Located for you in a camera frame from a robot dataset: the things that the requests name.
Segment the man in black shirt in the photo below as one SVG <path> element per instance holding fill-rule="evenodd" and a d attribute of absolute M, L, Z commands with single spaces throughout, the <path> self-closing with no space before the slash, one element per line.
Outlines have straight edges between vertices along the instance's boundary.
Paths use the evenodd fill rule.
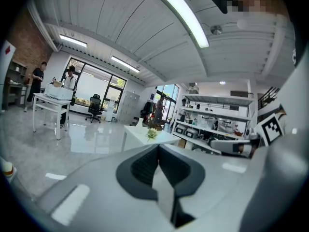
<path fill-rule="evenodd" d="M 47 65 L 46 62 L 42 62 L 41 67 L 36 68 L 32 73 L 33 81 L 32 81 L 29 96 L 27 98 L 24 112 L 27 112 L 27 109 L 28 109 L 27 103 L 32 102 L 33 93 L 40 93 L 41 91 L 41 82 L 43 81 L 43 78 L 44 78 L 44 71 L 46 69 L 46 65 Z"/>

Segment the white floor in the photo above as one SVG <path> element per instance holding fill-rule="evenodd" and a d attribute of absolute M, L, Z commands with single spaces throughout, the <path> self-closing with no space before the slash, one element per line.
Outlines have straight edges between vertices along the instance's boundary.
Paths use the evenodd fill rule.
<path fill-rule="evenodd" d="M 89 161 L 121 152 L 124 127 L 119 123 L 85 121 L 84 115 L 69 114 L 69 129 L 61 129 L 56 139 L 56 114 L 36 112 L 36 132 L 32 131 L 32 110 L 11 107 L 0 116 L 1 156 L 14 164 L 16 181 L 23 191 L 36 199 L 57 181 Z M 125 150 L 135 148 L 127 139 Z M 159 207 L 170 216 L 173 189 L 162 171 L 155 172 L 153 187 L 158 190 Z"/>

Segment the glossy floor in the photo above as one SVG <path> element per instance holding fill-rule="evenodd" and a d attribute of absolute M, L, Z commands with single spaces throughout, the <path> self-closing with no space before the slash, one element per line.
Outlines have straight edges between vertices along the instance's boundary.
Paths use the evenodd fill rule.
<path fill-rule="evenodd" d="M 17 168 L 17 177 L 28 194 L 36 198 L 57 179 L 46 174 L 67 176 L 85 163 L 121 151 L 122 124 L 102 121 L 90 123 L 83 115 L 70 113 L 69 129 L 61 129 L 56 139 L 56 114 L 36 112 L 36 132 L 32 131 L 32 110 L 24 113 L 12 107 L 0 116 L 1 155 Z M 134 148 L 130 141 L 125 150 Z"/>

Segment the ceiling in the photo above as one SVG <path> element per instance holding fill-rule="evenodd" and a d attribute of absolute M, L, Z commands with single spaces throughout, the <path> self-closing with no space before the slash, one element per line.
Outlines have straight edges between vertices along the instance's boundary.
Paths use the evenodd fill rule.
<path fill-rule="evenodd" d="M 274 14 L 230 9 L 225 15 L 211 0 L 186 0 L 210 42 L 208 48 L 199 48 L 164 0 L 34 1 L 56 44 L 128 73 L 110 59 L 114 55 L 139 68 L 139 73 L 128 74 L 145 86 L 254 76 L 258 84 L 280 87 L 294 69 L 293 26 Z M 240 30 L 236 23 L 243 18 L 248 25 Z M 210 32 L 209 26 L 216 24 L 223 28 L 221 35 Z M 59 34 L 87 42 L 88 47 L 63 41 Z"/>

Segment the chair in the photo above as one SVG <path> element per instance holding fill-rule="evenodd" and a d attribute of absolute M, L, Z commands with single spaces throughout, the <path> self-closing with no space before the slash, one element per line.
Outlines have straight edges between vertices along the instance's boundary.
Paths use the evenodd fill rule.
<path fill-rule="evenodd" d="M 92 121 L 95 119 L 99 123 L 101 123 L 100 119 L 98 118 L 98 115 L 102 114 L 102 111 L 100 109 L 100 103 L 101 103 L 100 95 L 94 94 L 93 97 L 90 98 L 90 106 L 88 109 L 88 112 L 91 113 L 92 116 L 87 117 L 85 120 L 89 118 L 90 122 L 92 123 Z"/>

